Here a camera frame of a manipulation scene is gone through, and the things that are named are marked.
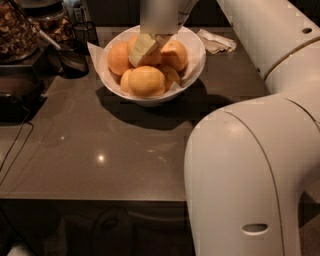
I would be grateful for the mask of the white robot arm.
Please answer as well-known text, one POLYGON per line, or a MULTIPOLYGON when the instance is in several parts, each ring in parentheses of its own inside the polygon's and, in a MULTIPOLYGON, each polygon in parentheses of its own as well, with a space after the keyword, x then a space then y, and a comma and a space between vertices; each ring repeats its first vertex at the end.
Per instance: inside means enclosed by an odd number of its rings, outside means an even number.
POLYGON ((216 0, 269 91, 192 131, 196 256, 301 256, 298 205, 319 177, 320 28, 289 0, 216 0))

